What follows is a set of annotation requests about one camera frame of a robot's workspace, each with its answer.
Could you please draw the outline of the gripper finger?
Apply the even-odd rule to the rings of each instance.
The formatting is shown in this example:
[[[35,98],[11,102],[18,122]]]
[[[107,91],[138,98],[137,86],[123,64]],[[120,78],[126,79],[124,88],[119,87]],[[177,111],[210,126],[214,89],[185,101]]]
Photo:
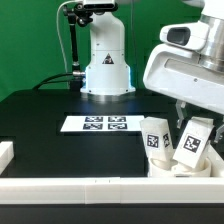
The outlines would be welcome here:
[[[175,107],[178,115],[177,128],[180,129],[186,117],[186,103],[184,101],[177,100]]]
[[[216,130],[216,135],[214,142],[218,143],[222,139],[222,134],[224,133],[224,116],[223,116],[223,124]]]

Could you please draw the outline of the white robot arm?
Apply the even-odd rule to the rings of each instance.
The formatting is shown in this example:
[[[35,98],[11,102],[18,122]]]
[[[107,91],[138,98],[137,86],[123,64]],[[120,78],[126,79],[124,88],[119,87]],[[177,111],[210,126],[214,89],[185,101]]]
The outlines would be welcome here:
[[[224,0],[182,0],[202,9],[194,23],[161,29],[162,43],[151,52],[143,82],[146,88],[224,115]],[[124,26],[112,12],[120,0],[83,0],[92,14],[91,61],[84,91],[95,96],[133,90],[124,59]]]

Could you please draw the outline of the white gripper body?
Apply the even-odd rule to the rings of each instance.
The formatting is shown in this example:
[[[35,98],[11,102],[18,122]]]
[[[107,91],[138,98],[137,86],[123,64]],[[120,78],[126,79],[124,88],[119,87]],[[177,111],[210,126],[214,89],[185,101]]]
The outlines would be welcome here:
[[[209,31],[202,22],[163,27],[143,82],[147,89],[224,115],[224,58],[202,53]]]

